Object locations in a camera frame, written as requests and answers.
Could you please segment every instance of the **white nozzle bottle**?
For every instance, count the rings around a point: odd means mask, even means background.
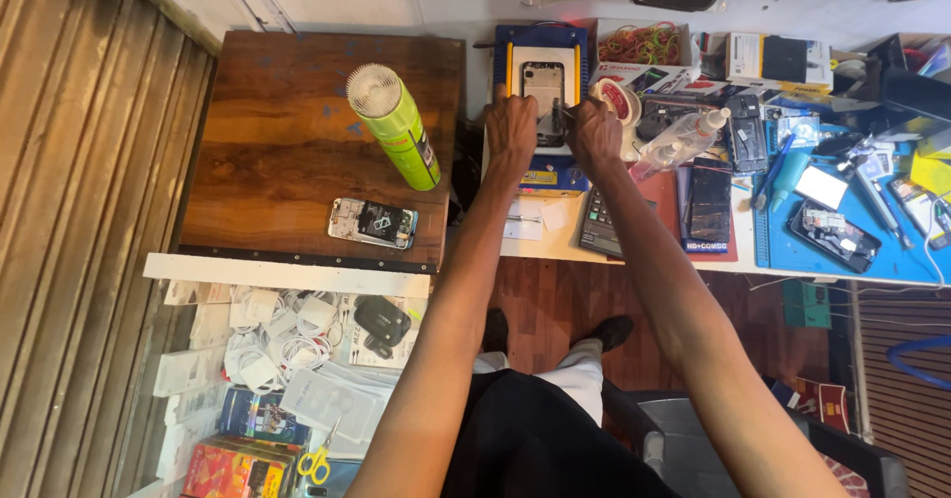
[[[717,130],[727,124],[730,110],[688,113],[672,124],[641,150],[641,159],[631,167],[634,181],[641,182],[661,171],[669,171],[697,154],[707,151]]]

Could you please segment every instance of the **corrugated shutter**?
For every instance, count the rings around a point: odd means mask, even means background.
[[[896,344],[951,334],[951,299],[927,289],[866,291],[859,296],[859,317],[865,401],[875,444],[904,460],[911,496],[951,496],[951,391],[896,369],[885,356],[886,349]],[[951,380],[951,349],[947,347],[917,351],[902,359]]]
[[[171,320],[142,268],[169,247],[212,65],[145,0],[0,0],[5,497],[132,490],[136,388]]]

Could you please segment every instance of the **scissors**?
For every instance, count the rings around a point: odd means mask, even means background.
[[[334,438],[334,433],[337,432],[337,427],[340,425],[340,418],[337,418],[337,423],[334,424],[334,427],[330,429],[330,432],[327,433],[327,440],[323,441],[323,444],[317,448],[315,453],[304,453],[301,456],[301,460],[298,461],[298,473],[302,476],[310,476],[310,479],[314,480],[315,485],[322,485],[323,482],[327,481],[327,478],[330,477],[330,464],[327,463],[327,453],[330,452],[330,441]],[[303,468],[304,460],[310,461],[309,468]],[[317,471],[323,468],[323,477],[317,478]]]

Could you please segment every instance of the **hand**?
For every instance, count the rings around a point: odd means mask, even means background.
[[[621,160],[621,122],[608,105],[586,98],[568,110],[575,124],[568,134],[568,147],[588,178],[596,179],[614,167],[624,169]]]
[[[500,166],[520,180],[535,150],[538,102],[530,95],[506,96],[505,84],[495,86],[494,96],[493,103],[485,106],[489,166]]]

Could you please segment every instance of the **person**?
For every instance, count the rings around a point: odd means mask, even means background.
[[[620,122],[592,99],[567,114],[574,118],[569,147],[612,213],[651,333],[739,492],[847,496],[767,390],[730,319],[628,176],[618,157]],[[590,395],[601,388],[600,352],[623,342],[628,318],[602,322],[549,377],[504,370],[504,353],[477,359],[483,334],[486,349],[504,349],[504,320],[492,312],[486,327],[486,309],[506,215],[534,152],[536,116],[532,97],[495,88],[482,186],[446,254],[419,339],[348,497],[676,495],[601,430],[600,398]],[[474,367],[487,373],[473,374]]]

